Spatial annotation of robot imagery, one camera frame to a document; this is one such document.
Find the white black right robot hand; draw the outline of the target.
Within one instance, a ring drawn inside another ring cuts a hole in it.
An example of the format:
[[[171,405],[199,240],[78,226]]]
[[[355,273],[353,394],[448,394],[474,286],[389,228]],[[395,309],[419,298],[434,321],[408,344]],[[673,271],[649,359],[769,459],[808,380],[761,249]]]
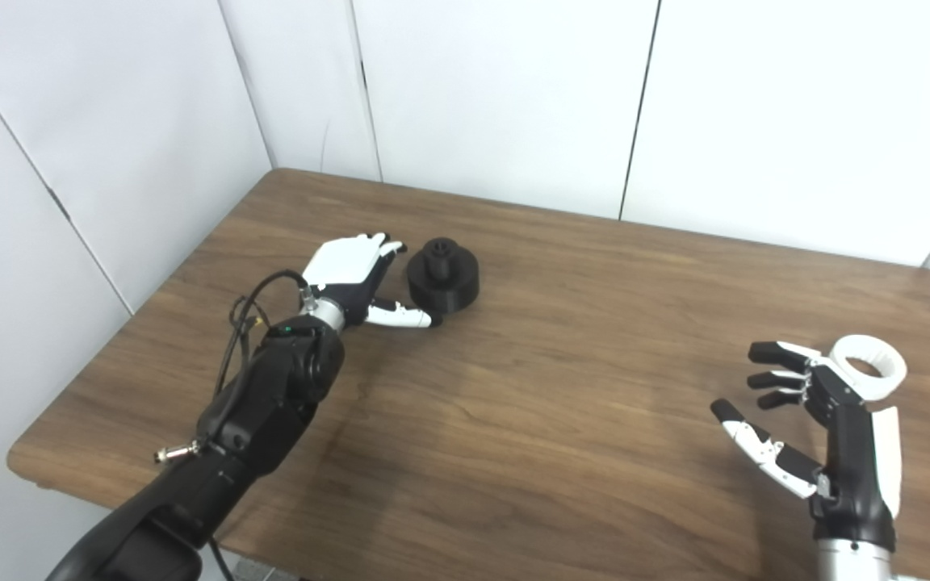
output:
[[[797,405],[827,435],[817,461],[750,423],[730,401],[710,408],[731,441],[774,482],[808,501],[817,541],[846,541],[893,553],[901,508],[899,412],[871,411],[907,378],[907,362],[889,343],[848,335],[830,353],[786,341],[757,341],[750,361],[768,370],[750,375],[764,411]]]

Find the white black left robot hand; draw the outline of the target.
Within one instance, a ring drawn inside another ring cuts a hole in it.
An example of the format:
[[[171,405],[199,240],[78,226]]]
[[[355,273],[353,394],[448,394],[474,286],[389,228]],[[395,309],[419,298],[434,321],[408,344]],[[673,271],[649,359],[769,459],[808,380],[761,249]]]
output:
[[[322,244],[303,276],[312,298],[300,310],[336,332],[373,324],[392,328],[436,328],[443,318],[418,307],[381,298],[378,287],[406,245],[388,234],[344,236]]]

